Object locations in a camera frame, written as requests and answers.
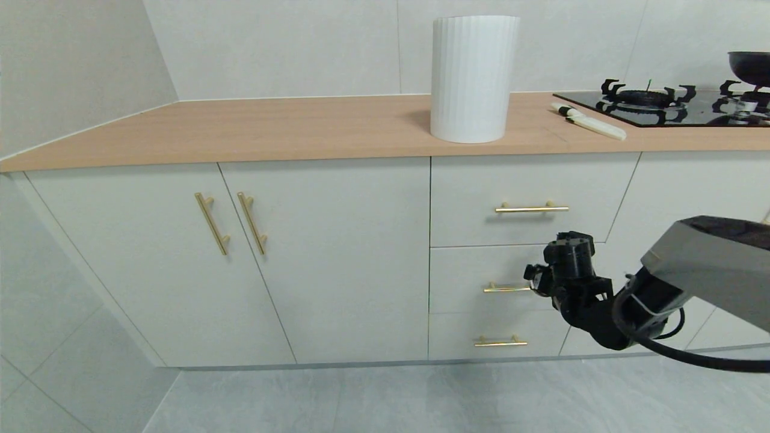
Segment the stove burner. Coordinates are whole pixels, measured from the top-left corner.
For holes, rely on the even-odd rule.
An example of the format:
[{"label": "stove burner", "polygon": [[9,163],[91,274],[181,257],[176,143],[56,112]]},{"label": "stove burner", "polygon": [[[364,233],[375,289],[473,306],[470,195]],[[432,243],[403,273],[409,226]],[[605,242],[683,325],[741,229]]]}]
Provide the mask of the stove burner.
[{"label": "stove burner", "polygon": [[647,108],[647,109],[667,109],[682,107],[685,102],[689,102],[695,97],[695,86],[681,86],[687,90],[684,96],[675,97],[674,90],[665,87],[666,93],[656,92],[654,90],[621,90],[625,84],[615,84],[616,79],[606,79],[601,85],[601,93],[604,99],[616,104],[625,104],[627,106]]},{"label": "stove burner", "polygon": [[[732,114],[733,116],[745,117],[748,114],[752,114],[760,118],[767,118],[768,114],[770,114],[770,109],[768,109],[768,105],[770,105],[770,92],[760,92],[761,87],[759,86],[755,87],[751,92],[733,92],[730,90],[730,86],[740,83],[739,81],[729,79],[719,86],[719,94],[722,97],[714,102],[711,110],[713,112]],[[734,113],[722,110],[722,107],[729,103],[735,104]]]},{"label": "stove burner", "polygon": [[[658,119],[655,121],[655,125],[664,125],[666,123],[681,123],[681,121],[684,120],[688,114],[687,108],[684,106],[679,106],[677,109],[662,109],[650,106],[628,106],[618,103],[606,103],[605,101],[597,102],[596,110],[598,112],[603,112],[604,114],[610,114],[611,112],[617,110],[632,112],[636,114],[649,114],[652,116],[657,116]],[[668,114],[670,112],[676,113],[676,117],[669,118]]]}]

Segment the wooden countertop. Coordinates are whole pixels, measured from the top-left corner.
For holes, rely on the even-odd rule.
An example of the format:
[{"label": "wooden countertop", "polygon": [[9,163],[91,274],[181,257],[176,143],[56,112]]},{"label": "wooden countertop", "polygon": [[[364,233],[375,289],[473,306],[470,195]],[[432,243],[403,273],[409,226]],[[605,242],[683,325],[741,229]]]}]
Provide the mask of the wooden countertop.
[{"label": "wooden countertop", "polygon": [[567,123],[550,93],[514,93],[507,134],[485,144],[430,133],[430,96],[177,102],[60,139],[0,163],[0,172],[276,159],[532,153],[770,150],[765,128],[622,127],[625,141]]}]

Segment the black glass cooktop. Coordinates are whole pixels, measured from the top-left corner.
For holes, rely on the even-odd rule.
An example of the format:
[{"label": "black glass cooktop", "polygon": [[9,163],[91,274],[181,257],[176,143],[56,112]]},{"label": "black glass cooktop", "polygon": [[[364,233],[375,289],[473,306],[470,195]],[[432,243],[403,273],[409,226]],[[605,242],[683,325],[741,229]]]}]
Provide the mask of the black glass cooktop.
[{"label": "black glass cooktop", "polygon": [[770,92],[732,92],[738,82],[727,81],[719,90],[694,86],[664,90],[621,90],[608,79],[601,91],[559,92],[562,99],[641,127],[770,126]]}]

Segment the knife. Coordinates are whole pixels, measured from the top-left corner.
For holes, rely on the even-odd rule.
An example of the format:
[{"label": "knife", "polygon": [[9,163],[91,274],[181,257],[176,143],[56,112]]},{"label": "knife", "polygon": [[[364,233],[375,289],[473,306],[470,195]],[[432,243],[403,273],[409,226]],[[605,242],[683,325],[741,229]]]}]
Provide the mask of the knife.
[{"label": "knife", "polygon": [[625,140],[626,138],[626,132],[622,128],[594,119],[593,117],[588,117],[582,112],[577,111],[573,106],[553,102],[551,103],[551,107],[553,107],[559,114],[566,117],[569,123],[574,123],[575,125],[582,126],[585,129],[614,139]]}]

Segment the cabinet door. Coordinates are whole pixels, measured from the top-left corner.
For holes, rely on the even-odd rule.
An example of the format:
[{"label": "cabinet door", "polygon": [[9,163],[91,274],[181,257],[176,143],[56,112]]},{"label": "cabinet door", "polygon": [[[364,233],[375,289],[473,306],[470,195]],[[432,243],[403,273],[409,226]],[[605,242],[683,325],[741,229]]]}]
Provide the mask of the cabinet door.
[{"label": "cabinet door", "polygon": [[[683,218],[713,215],[761,221],[770,207],[769,167],[770,152],[644,153],[604,251],[594,256],[597,274],[611,277],[615,290],[622,287],[624,275],[635,273],[644,253]],[[685,327],[663,342],[686,347],[713,311],[703,300],[690,300],[685,305]],[[677,321],[678,315],[672,314],[666,331]],[[572,329],[561,354],[606,352],[587,333]]]},{"label": "cabinet door", "polygon": [[221,167],[298,362],[427,358],[428,158]]},{"label": "cabinet door", "polygon": [[[27,174],[167,365],[294,363],[216,164]],[[226,256],[195,193],[215,199]]]}]

